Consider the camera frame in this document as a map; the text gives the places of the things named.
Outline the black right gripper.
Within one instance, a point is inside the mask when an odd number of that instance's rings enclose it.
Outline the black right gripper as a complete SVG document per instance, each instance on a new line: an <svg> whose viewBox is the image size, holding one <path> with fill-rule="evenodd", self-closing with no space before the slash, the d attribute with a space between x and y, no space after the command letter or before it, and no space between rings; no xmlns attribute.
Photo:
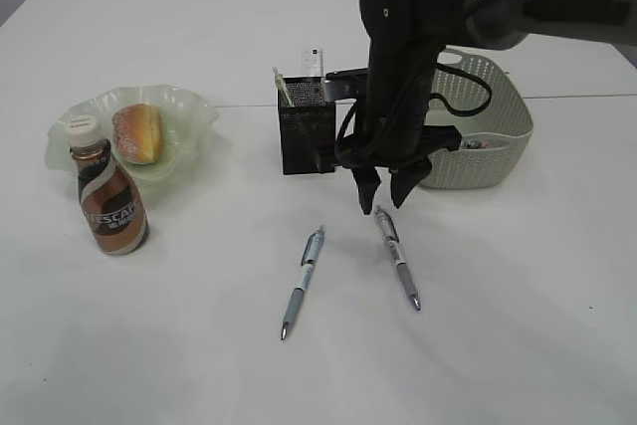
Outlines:
<svg viewBox="0 0 637 425"><path fill-rule="evenodd" d="M440 42L423 43L399 54L370 50L367 96L354 101L338 130L334 155L351 169L358 202L364 215L372 210L381 184L375 167L390 172L390 197L400 208L411 191L432 170L428 156L440 149L459 148L461 135L454 126L427 126Z"/></svg>

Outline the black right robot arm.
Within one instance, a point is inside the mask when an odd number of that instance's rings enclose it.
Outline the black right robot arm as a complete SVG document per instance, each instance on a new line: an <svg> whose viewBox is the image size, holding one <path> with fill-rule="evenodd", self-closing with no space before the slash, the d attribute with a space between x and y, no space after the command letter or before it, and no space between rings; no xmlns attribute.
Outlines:
<svg viewBox="0 0 637 425"><path fill-rule="evenodd" d="M430 173L430 155L455 150L454 126L425 122L439 55L449 46L504 51L530 34L607 44L636 42L636 0L359 0L367 66L325 76L327 96L352 100L335 138L338 164L353 175L369 214L390 172L400 206Z"/></svg>

